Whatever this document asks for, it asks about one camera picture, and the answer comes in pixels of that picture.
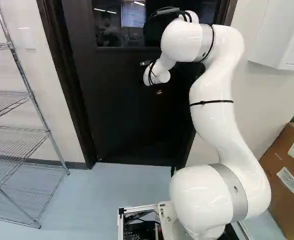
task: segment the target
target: ceiling light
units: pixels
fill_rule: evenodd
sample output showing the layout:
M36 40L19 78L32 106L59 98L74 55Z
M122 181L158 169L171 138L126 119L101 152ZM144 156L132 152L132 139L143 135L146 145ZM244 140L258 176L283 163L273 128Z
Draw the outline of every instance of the ceiling light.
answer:
M139 2L139 1L134 1L133 3L134 3L134 4L141 5L141 6L145 6L145 4L143 4L143 3Z
M94 8L94 10L106 12L106 10L102 10L102 9L99 9L99 8Z

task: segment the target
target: door frame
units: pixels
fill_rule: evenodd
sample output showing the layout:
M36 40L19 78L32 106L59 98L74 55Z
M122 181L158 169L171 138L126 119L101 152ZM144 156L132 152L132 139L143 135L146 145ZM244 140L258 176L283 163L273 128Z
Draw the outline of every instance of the door frame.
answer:
M95 50L92 43L95 43L94 34L90 30L94 29L94 18L92 17L92 0L36 0L40 12L41 21L46 34L49 49L53 58L53 62L59 77L62 91L64 93L71 119L73 121L79 143L84 155L86 166L91 169L99 160L97 158L95 143L92 138L89 118L85 108L85 102L80 87L79 76L76 65L74 63L75 53L73 55L70 38L86 39L86 44L82 44L83 51L82 58L85 59L83 69L80 72L88 73L90 77L91 68L86 65L90 63L90 55ZM215 13L215 24L230 26L233 15L236 9L237 0L221 0L217 5ZM68 19L65 18L64 11L68 14ZM72 12L81 11L81 17ZM79 29L79 23L82 23L82 28ZM128 49L137 49L134 47L103 47L103 51L119 52ZM153 47L141 49L140 51L157 51L159 48ZM183 159L178 169L186 165L190 150L192 148L196 131L190 136L190 141L186 146L186 152L183 154Z
M60 0L36 0L49 50L86 162L98 161Z

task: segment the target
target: dark door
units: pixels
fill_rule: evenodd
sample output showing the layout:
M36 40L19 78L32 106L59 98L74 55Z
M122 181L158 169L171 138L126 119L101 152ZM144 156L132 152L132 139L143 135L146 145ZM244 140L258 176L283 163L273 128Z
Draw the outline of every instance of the dark door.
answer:
M174 166L193 138L188 92L204 68L177 64L169 83L146 87L140 62L160 56L162 25L143 26L166 6L196 12L214 23L221 11L216 0L63 0L91 134L99 159L129 164Z

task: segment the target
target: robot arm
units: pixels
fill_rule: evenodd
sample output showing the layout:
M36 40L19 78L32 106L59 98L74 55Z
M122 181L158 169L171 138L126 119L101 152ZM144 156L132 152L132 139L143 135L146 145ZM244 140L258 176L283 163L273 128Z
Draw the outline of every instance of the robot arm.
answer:
M190 112L196 132L216 148L219 163L176 172L170 198L195 240L212 239L213 230L219 237L226 224L261 214L271 200L268 179L235 120L231 81L244 52L243 38L232 27L175 19L163 32L161 51L157 63L164 67L156 68L154 83L165 82L162 75L168 81L164 72L175 62L203 62L206 67L190 88ZM161 64L162 59L171 64Z

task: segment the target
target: floor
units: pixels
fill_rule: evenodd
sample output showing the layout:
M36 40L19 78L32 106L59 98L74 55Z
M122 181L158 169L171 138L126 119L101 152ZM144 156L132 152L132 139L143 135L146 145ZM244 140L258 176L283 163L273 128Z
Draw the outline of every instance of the floor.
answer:
M70 172L43 213L41 230L0 221L0 239L116 240L119 207L169 199L170 167L97 163Z

